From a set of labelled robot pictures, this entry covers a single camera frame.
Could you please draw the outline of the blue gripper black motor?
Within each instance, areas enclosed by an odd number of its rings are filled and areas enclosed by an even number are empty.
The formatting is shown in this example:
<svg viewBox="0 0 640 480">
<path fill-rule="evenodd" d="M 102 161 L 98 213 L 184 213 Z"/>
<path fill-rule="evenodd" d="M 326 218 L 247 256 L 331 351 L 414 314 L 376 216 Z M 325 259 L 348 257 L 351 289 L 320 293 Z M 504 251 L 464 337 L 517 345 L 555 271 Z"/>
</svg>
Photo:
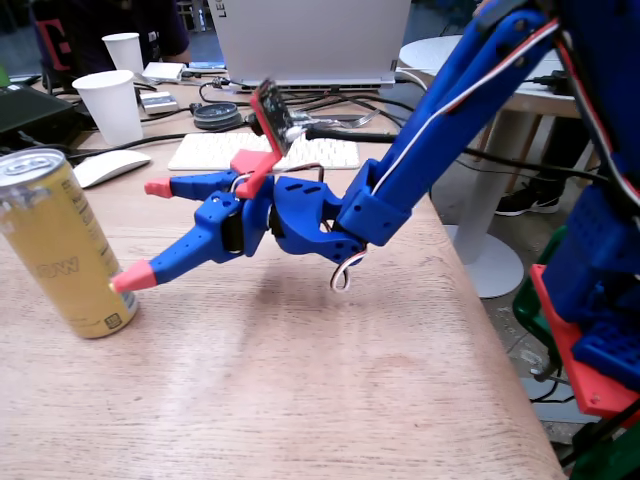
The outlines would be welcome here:
<svg viewBox="0 0 640 480">
<path fill-rule="evenodd" d="M 147 181 L 147 195 L 205 201 L 194 214 L 191 230 L 152 260 L 140 261 L 114 276 L 112 290 L 124 293 L 152 288 L 207 261 L 225 263 L 241 254 L 253 256 L 269 230 L 274 178 L 268 176 L 253 199 L 241 199 L 236 190 L 245 177 L 236 179 L 238 176 L 226 170 Z M 228 190 L 230 193 L 214 193 Z"/>
</svg>

